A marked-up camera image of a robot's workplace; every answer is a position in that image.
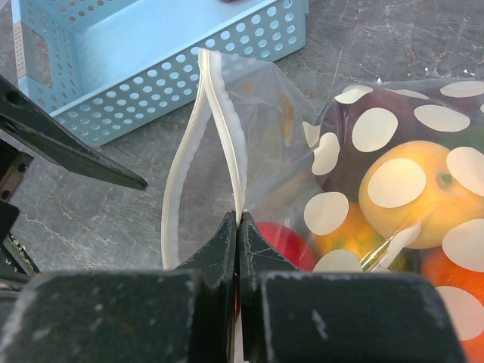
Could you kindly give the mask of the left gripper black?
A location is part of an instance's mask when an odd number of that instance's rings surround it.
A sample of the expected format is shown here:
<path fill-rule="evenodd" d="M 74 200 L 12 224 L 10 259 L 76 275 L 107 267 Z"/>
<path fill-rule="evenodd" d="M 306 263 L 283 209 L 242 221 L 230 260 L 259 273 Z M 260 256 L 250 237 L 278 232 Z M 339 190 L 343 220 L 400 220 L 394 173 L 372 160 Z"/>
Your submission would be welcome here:
<path fill-rule="evenodd" d="M 71 135 L 24 93 L 1 78 L 1 130 L 66 170 L 127 188 L 147 182 Z M 12 227 L 20 210 L 10 204 L 33 158 L 1 140 L 1 287 L 20 287 L 40 272 Z"/>

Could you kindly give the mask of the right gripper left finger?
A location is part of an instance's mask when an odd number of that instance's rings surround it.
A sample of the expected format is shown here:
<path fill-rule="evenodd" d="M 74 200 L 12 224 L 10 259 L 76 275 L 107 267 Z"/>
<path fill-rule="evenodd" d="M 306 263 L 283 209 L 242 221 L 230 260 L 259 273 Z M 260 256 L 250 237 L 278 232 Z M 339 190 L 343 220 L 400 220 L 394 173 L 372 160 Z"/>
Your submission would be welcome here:
<path fill-rule="evenodd" d="M 21 290 L 3 362 L 231 362 L 237 223 L 170 271 L 53 271 Z"/>

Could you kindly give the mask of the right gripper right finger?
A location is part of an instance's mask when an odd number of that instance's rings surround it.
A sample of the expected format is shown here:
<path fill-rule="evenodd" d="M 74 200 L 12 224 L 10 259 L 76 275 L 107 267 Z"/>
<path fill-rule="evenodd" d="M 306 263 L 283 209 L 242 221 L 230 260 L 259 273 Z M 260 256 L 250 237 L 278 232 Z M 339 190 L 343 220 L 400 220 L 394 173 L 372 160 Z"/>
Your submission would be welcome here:
<path fill-rule="evenodd" d="M 412 273 L 300 271 L 244 213 L 237 231 L 250 362 L 463 362 L 444 303 Z"/>

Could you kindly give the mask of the red fake apple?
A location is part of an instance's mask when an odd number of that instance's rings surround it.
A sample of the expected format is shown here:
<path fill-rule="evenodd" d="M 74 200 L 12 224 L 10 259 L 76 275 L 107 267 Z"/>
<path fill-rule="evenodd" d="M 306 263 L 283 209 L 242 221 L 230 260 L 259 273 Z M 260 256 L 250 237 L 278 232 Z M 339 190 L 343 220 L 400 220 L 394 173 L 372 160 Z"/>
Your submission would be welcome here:
<path fill-rule="evenodd" d="M 292 229 L 274 222 L 257 222 L 260 234 L 298 269 L 313 271 L 317 259 L 306 241 Z"/>

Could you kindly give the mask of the clear polka dot zip bag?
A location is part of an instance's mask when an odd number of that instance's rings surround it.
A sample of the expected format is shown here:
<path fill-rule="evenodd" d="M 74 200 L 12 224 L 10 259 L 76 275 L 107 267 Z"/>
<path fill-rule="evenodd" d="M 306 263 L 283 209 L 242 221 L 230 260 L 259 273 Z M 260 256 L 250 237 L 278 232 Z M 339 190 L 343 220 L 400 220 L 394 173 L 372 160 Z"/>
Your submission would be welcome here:
<path fill-rule="evenodd" d="M 163 199 L 162 259 L 179 265 L 182 239 L 196 231 L 194 208 L 250 213 L 257 222 L 274 222 L 295 231 L 314 252 L 313 272 L 420 273 L 424 255 L 442 248 L 462 268 L 483 273 L 483 216 L 450 230 L 437 247 L 413 249 L 416 226 L 385 238 L 383 255 L 364 271 L 354 253 L 333 250 L 320 256 L 313 236 L 327 235 L 345 221 L 350 199 L 323 191 L 317 176 L 336 165 L 340 151 L 334 133 L 321 134 L 319 117 L 332 100 L 351 104 L 374 86 L 402 83 L 440 85 L 453 98 L 483 97 L 475 79 L 425 79 L 407 82 L 356 83 L 338 90 L 316 110 L 272 63 L 207 49 L 198 54 L 197 96 L 185 134 L 175 154 Z M 427 126 L 459 131 L 468 117 L 439 106 L 422 106 L 415 116 Z"/>

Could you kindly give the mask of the yellow orange fake fruit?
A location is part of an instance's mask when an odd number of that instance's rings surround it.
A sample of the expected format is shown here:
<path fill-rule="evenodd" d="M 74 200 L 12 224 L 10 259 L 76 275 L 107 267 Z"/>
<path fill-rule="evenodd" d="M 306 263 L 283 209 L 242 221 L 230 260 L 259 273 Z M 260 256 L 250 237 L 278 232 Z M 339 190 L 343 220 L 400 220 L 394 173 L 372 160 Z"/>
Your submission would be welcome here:
<path fill-rule="evenodd" d="M 358 201 L 383 237 L 416 226 L 409 246 L 437 247 L 450 230 L 483 216 L 483 154 L 430 141 L 400 144 L 368 169 Z"/>

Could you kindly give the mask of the orange fake orange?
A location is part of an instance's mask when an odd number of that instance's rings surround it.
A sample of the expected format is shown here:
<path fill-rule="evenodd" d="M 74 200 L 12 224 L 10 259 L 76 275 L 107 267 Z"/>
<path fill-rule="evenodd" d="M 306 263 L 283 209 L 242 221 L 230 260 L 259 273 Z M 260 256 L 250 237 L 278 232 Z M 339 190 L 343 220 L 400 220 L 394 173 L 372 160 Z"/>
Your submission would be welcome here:
<path fill-rule="evenodd" d="M 420 273 L 436 288 L 469 362 L 483 361 L 483 273 L 453 263 L 438 247 L 424 255 Z"/>

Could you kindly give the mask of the green orange fake mango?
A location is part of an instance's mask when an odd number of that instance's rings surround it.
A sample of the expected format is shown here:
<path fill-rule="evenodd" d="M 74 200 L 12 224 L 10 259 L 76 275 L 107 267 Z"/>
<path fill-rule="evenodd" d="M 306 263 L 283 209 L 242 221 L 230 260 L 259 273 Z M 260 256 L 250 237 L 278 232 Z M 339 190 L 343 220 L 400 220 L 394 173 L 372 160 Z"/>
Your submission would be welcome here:
<path fill-rule="evenodd" d="M 364 271 L 367 271 L 384 253 L 386 239 L 363 216 L 356 202 L 349 203 L 345 221 L 327 235 L 313 236 L 313 246 L 320 256 L 333 250 L 354 253 Z"/>

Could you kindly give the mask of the dark purple fake fruit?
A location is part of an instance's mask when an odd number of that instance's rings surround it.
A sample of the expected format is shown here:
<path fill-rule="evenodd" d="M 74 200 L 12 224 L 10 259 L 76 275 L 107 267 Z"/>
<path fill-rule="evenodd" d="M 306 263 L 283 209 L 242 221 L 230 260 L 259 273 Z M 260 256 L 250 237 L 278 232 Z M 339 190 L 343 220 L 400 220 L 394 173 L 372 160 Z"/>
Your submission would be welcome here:
<path fill-rule="evenodd" d="M 340 151 L 329 173 L 317 176 L 323 191 L 339 191 L 357 199 L 361 181 L 371 165 L 387 151 L 409 141 L 431 141 L 448 149 L 473 146 L 483 149 L 483 97 L 453 98 L 437 84 L 402 83 L 374 86 L 351 104 L 332 100 L 319 120 L 321 134 L 334 133 Z M 468 117 L 470 124 L 459 131 L 427 126 L 415 116 L 422 106 L 439 106 Z"/>

